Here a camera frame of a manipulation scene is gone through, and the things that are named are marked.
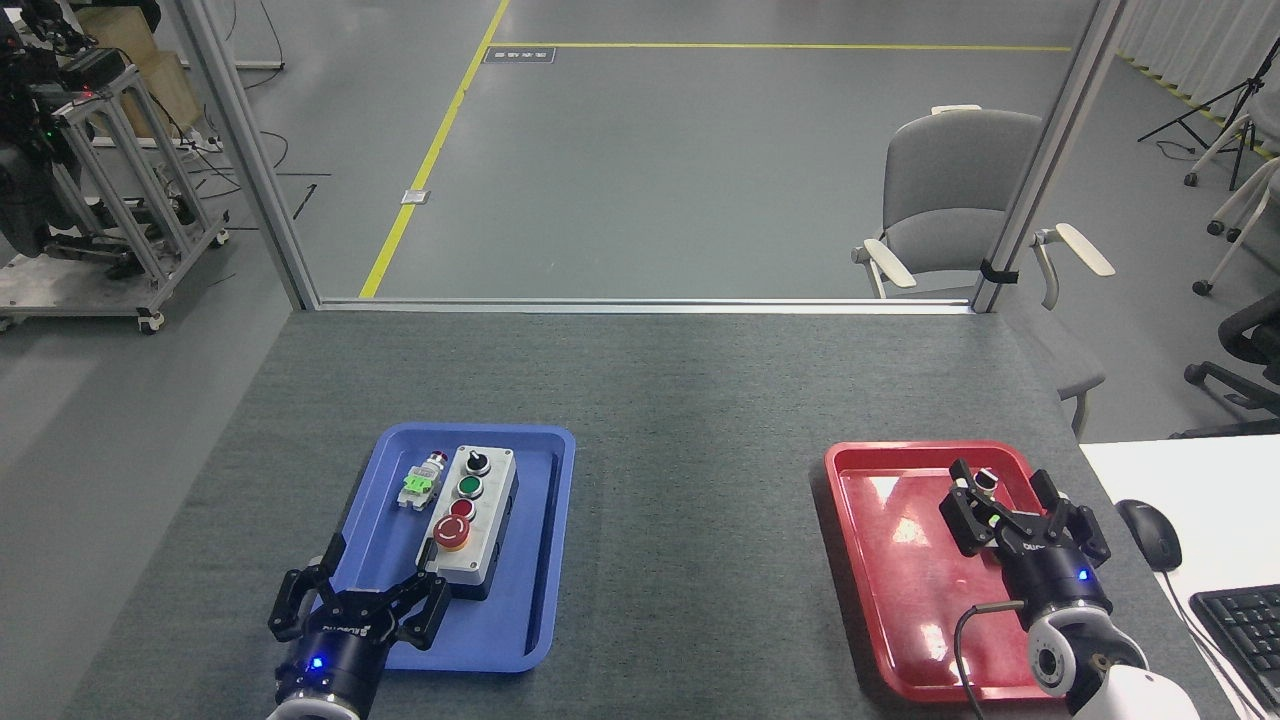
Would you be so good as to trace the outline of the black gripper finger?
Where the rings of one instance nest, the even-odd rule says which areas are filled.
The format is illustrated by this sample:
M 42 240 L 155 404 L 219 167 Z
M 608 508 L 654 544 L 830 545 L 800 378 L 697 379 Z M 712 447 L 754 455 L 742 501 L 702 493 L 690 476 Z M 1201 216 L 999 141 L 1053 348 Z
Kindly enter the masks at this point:
M 1047 470 L 1036 470 L 1036 497 L 1046 511 L 1043 536 L 1051 544 L 1070 542 L 1091 562 L 1106 562 L 1112 557 L 1093 510 L 1075 505 L 1060 492 Z
M 997 559 L 1012 559 L 1012 542 L 1019 538 L 1012 511 L 997 501 L 1000 479 L 986 468 L 973 471 L 963 459 L 948 468 L 952 484 L 940 502 L 940 512 L 965 557 L 992 547 Z
M 294 641 L 305 633 L 302 612 L 308 593 L 317 592 L 325 601 L 335 598 L 332 578 L 344 551 L 346 538 L 334 533 L 319 559 L 305 568 L 285 571 L 268 619 L 275 641 Z
M 416 571 L 388 591 L 390 642 L 419 651 L 433 647 L 451 603 L 451 584 L 431 571 Z

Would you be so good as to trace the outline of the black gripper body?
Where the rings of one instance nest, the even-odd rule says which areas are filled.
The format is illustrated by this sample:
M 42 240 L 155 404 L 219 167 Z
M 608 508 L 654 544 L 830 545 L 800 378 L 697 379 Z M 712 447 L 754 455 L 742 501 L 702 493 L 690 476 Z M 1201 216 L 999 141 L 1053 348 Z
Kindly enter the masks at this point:
M 1114 610 L 1089 559 L 1064 530 L 1053 538 L 1001 534 L 1000 566 L 1009 598 L 1023 602 L 1018 611 L 1023 629 L 1048 612 L 1079 603 Z
M 339 592 L 303 624 L 276 669 L 278 717 L 366 717 L 390 652 L 387 596 Z

